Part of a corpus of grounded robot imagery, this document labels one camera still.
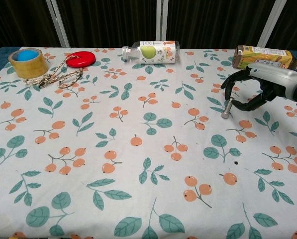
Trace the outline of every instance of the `floral tablecloth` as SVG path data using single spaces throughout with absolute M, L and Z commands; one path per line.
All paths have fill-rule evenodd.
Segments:
M 75 51 L 97 61 L 65 90 L 0 71 L 0 237 L 297 239 L 297 106 L 222 119 L 233 50 L 141 65 L 38 49 L 50 71 Z

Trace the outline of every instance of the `green apple label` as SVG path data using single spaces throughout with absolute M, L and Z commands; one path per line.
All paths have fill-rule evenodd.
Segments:
M 144 63 L 161 64 L 174 63 L 175 41 L 141 41 L 140 59 Z

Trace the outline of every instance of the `yellow bottle label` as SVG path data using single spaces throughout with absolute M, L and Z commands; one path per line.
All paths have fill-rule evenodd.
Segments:
M 292 58 L 292 54 L 286 50 L 243 46 L 238 68 L 245 69 L 247 65 L 254 62 L 288 68 L 292 62 Z

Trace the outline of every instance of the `robotic arm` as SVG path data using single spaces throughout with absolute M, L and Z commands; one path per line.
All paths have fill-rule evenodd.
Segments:
M 245 70 L 229 76 L 221 85 L 222 89 L 226 88 L 225 99 L 230 99 L 232 87 L 237 81 L 251 79 L 259 81 L 263 92 L 248 103 L 233 100 L 233 105 L 242 111 L 253 111 L 267 101 L 272 101 L 276 96 L 297 102 L 297 72 L 263 63 L 251 63 Z

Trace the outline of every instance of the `bottle label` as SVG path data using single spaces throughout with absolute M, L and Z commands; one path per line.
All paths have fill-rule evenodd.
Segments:
M 278 49 L 270 49 L 270 48 L 262 48 L 262 47 L 252 47 L 253 52 L 263 53 L 263 54 L 273 54 L 278 56 L 286 56 L 286 51 L 278 50 Z
M 175 41 L 141 41 L 139 52 L 146 64 L 174 63 L 176 45 Z
M 238 52 L 237 55 L 241 57 L 237 66 L 239 69 L 245 69 L 247 65 L 253 62 L 288 68 L 293 60 L 289 51 L 252 46 L 243 46 L 243 50 Z

